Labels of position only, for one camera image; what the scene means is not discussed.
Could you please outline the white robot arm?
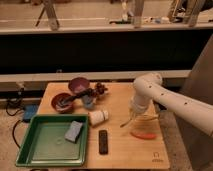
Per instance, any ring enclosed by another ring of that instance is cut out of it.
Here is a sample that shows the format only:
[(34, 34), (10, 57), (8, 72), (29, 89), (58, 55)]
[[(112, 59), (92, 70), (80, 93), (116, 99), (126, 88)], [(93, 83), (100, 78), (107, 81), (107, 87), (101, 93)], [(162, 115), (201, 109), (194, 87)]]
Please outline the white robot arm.
[(130, 100), (132, 117), (144, 114), (152, 100), (213, 138), (213, 105), (172, 92), (162, 87), (159, 73), (148, 73), (133, 81), (135, 90)]

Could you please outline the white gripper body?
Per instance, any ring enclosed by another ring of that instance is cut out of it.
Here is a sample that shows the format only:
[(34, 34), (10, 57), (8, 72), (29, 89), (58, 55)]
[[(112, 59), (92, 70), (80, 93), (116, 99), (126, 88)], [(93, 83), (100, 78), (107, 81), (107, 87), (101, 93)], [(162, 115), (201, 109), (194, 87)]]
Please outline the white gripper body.
[(130, 99), (130, 111), (133, 118), (144, 114), (149, 107), (149, 99), (143, 96), (134, 95)]

